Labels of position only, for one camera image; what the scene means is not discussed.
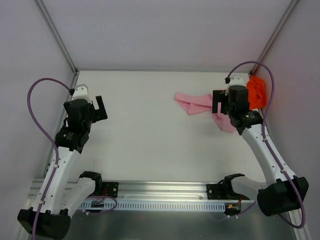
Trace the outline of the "pink t shirt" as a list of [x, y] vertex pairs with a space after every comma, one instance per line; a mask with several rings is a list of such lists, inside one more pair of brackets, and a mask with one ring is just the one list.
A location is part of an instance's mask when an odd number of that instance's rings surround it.
[[213, 95], [192, 96], [177, 92], [174, 100], [190, 116], [210, 112], [214, 122], [224, 132], [233, 134], [236, 128], [231, 125], [228, 115], [220, 113], [221, 106], [218, 105], [218, 113], [212, 113]]

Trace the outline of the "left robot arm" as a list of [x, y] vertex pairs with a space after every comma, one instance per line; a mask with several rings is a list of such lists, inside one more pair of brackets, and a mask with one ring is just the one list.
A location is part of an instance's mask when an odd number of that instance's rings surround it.
[[103, 191], [101, 174], [84, 171], [76, 185], [64, 193], [70, 171], [89, 140], [92, 124], [108, 118], [100, 95], [96, 96], [96, 101], [98, 109], [83, 98], [63, 104], [67, 117], [55, 136], [53, 160], [31, 207], [21, 209], [17, 216], [18, 222], [33, 238], [39, 236], [62, 240], [80, 204], [87, 197], [97, 197]]

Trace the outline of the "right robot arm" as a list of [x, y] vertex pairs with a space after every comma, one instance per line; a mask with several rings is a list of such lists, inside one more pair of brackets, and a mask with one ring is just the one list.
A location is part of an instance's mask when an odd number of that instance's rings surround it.
[[304, 198], [309, 188], [305, 177], [298, 177], [286, 164], [269, 137], [263, 118], [250, 109], [249, 91], [243, 85], [212, 92], [212, 113], [227, 115], [238, 134], [249, 145], [265, 178], [265, 184], [252, 181], [243, 174], [225, 177], [221, 192], [232, 199], [243, 188], [245, 196], [253, 199], [265, 216], [301, 210], [305, 213]]

